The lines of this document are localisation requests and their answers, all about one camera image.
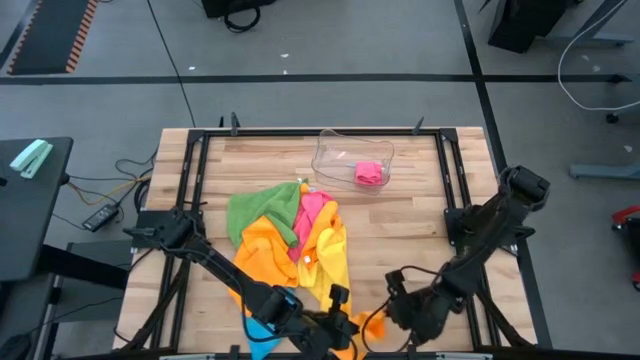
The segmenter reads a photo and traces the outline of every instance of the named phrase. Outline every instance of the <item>transparent bin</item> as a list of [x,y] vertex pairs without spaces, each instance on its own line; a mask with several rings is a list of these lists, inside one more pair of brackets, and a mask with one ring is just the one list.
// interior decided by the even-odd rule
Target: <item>transparent bin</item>
[[[393,153],[393,144],[389,141],[358,139],[325,129],[318,136],[311,168],[315,172],[316,180],[321,184],[375,195],[391,178]],[[359,162],[380,164],[380,181],[367,185],[358,183],[356,164]]]

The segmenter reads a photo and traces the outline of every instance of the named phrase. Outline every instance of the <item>pink cloth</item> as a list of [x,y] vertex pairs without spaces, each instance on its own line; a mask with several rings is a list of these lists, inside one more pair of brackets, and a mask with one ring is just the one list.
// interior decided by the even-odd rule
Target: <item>pink cloth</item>
[[356,163],[356,184],[382,184],[382,165],[373,161],[359,161]]
[[313,227],[313,223],[316,221],[320,210],[322,210],[324,205],[331,200],[333,200],[331,195],[324,191],[308,193],[302,195],[300,198],[298,214],[296,215],[296,219],[293,221],[293,232],[298,236],[298,246],[289,248],[289,251],[287,252],[289,254],[289,258],[293,260],[294,263],[298,262],[298,259],[302,254],[304,244],[306,244],[307,239],[309,239],[309,233],[311,233],[311,228]]

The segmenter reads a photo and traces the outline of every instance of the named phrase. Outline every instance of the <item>desk leg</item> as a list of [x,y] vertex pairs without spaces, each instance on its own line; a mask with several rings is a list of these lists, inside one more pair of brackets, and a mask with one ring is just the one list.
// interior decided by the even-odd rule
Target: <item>desk leg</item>
[[49,245],[42,246],[38,270],[123,290],[127,287],[129,275],[126,270],[119,267]]

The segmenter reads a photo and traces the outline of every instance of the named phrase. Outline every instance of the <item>green towel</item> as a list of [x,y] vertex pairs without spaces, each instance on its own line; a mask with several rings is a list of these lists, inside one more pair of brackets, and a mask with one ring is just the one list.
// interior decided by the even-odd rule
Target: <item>green towel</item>
[[265,215],[289,247],[298,246],[293,221],[300,203],[300,184],[283,183],[253,194],[232,195],[227,209],[227,230],[233,246],[242,244],[242,231]]

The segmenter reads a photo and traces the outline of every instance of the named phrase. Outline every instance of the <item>wooden table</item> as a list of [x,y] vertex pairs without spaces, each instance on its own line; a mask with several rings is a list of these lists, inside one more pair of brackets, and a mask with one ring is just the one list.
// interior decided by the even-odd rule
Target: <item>wooden table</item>
[[[474,203],[484,203],[496,193],[496,175],[482,128],[458,128],[459,144]],[[147,209],[168,210],[175,204],[188,129],[165,129],[162,133]],[[390,136],[395,145],[391,181],[377,196],[329,188],[315,181],[310,162],[316,137],[224,137],[209,145],[202,206],[207,237],[229,259],[235,250],[227,235],[226,211],[232,194],[255,192],[297,178],[309,178],[312,186],[326,190],[339,203],[339,213],[347,227],[348,264],[354,314],[377,308],[388,297],[384,274],[402,265],[413,264],[437,270],[454,254],[449,246],[443,220],[446,200],[433,137]],[[199,144],[191,166],[187,199],[191,198]],[[446,146],[449,168],[451,149]],[[457,184],[455,171],[453,182]],[[454,186],[456,203],[460,192]],[[165,256],[154,252],[129,277],[118,332],[130,338],[142,325],[158,299]],[[496,304],[529,341],[535,342],[531,315],[516,258],[496,251],[486,264],[489,285]],[[407,271],[408,290],[425,286],[431,277]],[[296,295],[305,307],[317,309],[304,288]],[[479,301],[478,320],[485,344],[489,344],[484,310]],[[173,310],[165,316],[161,345],[167,345]],[[387,320],[385,341],[373,343],[380,351],[394,351],[407,333]],[[233,344],[248,352],[240,311],[227,288],[200,266],[192,265],[189,277],[180,352],[227,353]],[[115,339],[114,347],[123,342]],[[418,348],[419,351],[471,350],[466,315],[449,316],[443,334]],[[276,352],[294,352],[284,340]]]

